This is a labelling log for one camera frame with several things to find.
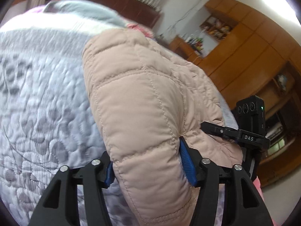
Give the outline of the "wooden wardrobe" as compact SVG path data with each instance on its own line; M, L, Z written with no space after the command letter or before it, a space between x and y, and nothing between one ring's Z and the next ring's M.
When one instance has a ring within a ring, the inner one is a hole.
M258 169L262 186L268 186L300 167L300 45L276 22L237 0L209 0L206 16L214 16L233 29L208 54L201 38L193 49L201 67L231 109L257 95L265 103L271 148Z

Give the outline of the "pink knitted sleeve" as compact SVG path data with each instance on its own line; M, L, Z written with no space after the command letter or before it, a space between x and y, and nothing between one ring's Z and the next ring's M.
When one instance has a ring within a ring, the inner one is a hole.
M253 181L253 185L255 186L258 194L257 196L258 206L256 206L256 212L255 215L253 216L254 218L253 225L274 225L274 221L271 218L268 209L266 207L266 204L264 202L261 183L258 177L256 177L255 180Z

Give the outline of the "wall shelf with items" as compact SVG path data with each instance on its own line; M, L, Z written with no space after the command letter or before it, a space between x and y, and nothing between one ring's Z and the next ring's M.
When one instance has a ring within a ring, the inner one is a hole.
M209 16L200 25L200 28L217 41L224 40L233 29L227 23L214 16Z

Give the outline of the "beige quilted jacket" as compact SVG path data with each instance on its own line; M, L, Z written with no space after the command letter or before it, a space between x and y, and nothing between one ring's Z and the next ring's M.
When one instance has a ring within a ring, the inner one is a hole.
M188 225L198 189L187 181L180 137L219 166L241 148L205 134L224 125L220 94L205 72L131 29L106 29L83 50L85 85L113 170L140 225Z

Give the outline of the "dark wooden headboard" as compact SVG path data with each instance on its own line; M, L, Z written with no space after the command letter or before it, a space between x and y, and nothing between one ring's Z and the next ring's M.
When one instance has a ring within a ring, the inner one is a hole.
M117 11L121 16L153 28L161 13L138 0L88 0Z

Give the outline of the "grey pillow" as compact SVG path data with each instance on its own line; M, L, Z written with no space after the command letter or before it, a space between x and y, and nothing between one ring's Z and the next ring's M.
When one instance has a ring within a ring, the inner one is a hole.
M127 25L125 19L117 11L87 0L52 0L43 11L45 13L75 14L119 27Z

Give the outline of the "pink floral bedding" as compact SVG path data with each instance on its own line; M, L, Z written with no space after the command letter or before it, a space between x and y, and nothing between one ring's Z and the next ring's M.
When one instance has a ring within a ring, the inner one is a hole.
M148 28L142 24L135 23L135 22L127 22L126 27L128 29L140 31L141 33L143 33L146 37L148 37L150 39L155 39L153 31L150 28Z

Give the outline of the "grey patterned quilt bedspread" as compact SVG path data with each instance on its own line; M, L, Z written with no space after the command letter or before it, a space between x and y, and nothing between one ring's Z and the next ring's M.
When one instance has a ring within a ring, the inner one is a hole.
M128 29L51 13L25 13L1 28L1 199L19 225L29 224L61 166L85 166L107 152L91 111L83 50L114 28ZM236 128L219 99L224 125ZM113 225L140 225L117 179L104 197Z

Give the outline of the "wooden desk with items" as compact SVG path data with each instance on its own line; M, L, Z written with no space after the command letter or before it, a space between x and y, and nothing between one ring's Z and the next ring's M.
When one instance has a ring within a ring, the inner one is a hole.
M169 43L168 47L172 52L195 65L199 65L203 60L201 55L179 36L175 36L171 43Z

